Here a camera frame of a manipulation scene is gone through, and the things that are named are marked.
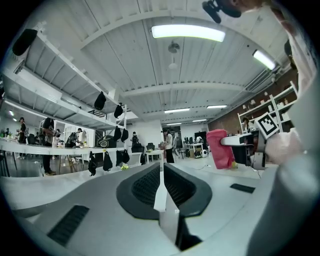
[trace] pink bag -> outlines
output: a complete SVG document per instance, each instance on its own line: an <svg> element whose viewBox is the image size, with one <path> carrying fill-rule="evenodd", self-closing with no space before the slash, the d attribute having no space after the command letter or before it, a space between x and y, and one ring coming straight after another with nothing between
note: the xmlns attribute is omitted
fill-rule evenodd
<svg viewBox="0 0 320 256"><path fill-rule="evenodd" d="M235 160L231 146L220 144L220 140L225 137L227 137L227 131L222 129L212 130L206 134L206 141L209 143L217 169L231 168Z"/></svg>

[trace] brick wall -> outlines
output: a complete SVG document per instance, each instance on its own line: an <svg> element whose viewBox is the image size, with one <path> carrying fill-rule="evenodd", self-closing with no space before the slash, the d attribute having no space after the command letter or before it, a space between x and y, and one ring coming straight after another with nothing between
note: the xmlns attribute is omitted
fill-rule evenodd
<svg viewBox="0 0 320 256"><path fill-rule="evenodd" d="M251 100L255 101L255 106L260 105L260 101L264 100L265 102L270 99L270 95L276 96L279 93L283 92L285 89L290 87L290 81L293 81L295 85L298 84L297 81L297 71L295 70L290 70L287 73L285 73L282 77L278 79L276 83L268 87L266 90L263 90L261 93L257 94L256 96L252 97L250 100L244 103L244 105L247 106L250 103ZM292 102L297 99L296 94L294 92L291 92L290 94L286 95L285 98L288 100L288 102ZM209 131L215 130L215 129L224 129L227 131L227 133L232 133L232 134L237 134L238 131L241 133L241 126L238 118L238 113L242 114L244 112L248 111L248 109L243 109L243 106L239 106L232 110L231 112L225 114L224 116L210 122L208 124ZM264 114L265 112L268 111L268 107L263 108L259 111L256 111L253 113L253 115L247 116L247 118L250 120L252 118L256 118Z"/></svg>

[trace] black slot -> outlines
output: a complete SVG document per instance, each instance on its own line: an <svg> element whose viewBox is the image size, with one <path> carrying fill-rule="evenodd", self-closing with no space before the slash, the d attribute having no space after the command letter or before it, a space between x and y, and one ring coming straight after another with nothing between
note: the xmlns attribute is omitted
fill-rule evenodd
<svg viewBox="0 0 320 256"><path fill-rule="evenodd" d="M252 187L252 186L245 186L245 185L241 185L241 184L237 184L237 183L232 184L230 186L230 188L233 188L235 190L240 190L240 191L250 193L250 194L252 194L256 189L255 187Z"/></svg>
<svg viewBox="0 0 320 256"><path fill-rule="evenodd" d="M66 246L88 211L89 208L85 206L75 205L48 233L48 237L58 244Z"/></svg>

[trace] qr-like tag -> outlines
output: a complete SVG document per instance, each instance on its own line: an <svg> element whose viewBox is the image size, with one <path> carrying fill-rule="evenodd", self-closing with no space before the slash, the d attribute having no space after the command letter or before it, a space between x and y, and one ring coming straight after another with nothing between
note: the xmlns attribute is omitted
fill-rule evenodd
<svg viewBox="0 0 320 256"><path fill-rule="evenodd" d="M262 133L264 139L268 139L280 130L268 112L255 119L254 124L258 126L259 131Z"/></svg>

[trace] white table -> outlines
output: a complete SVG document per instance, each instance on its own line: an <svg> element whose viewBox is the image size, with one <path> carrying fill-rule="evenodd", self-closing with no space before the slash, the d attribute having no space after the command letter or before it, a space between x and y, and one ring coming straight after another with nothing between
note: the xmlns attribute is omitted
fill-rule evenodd
<svg viewBox="0 0 320 256"><path fill-rule="evenodd" d="M196 152L196 148L195 147L197 147L197 146L201 146L201 150L204 150L204 144L203 143L194 143L194 144L186 144L188 147L189 147L189 149L190 149L190 147L193 147L193 153L195 153Z"/></svg>
<svg viewBox="0 0 320 256"><path fill-rule="evenodd" d="M158 150L153 150L150 153L146 152L146 162L149 164L149 156L154 156L154 155L159 155L161 156L161 166L162 170L164 169L164 150L158 149Z"/></svg>

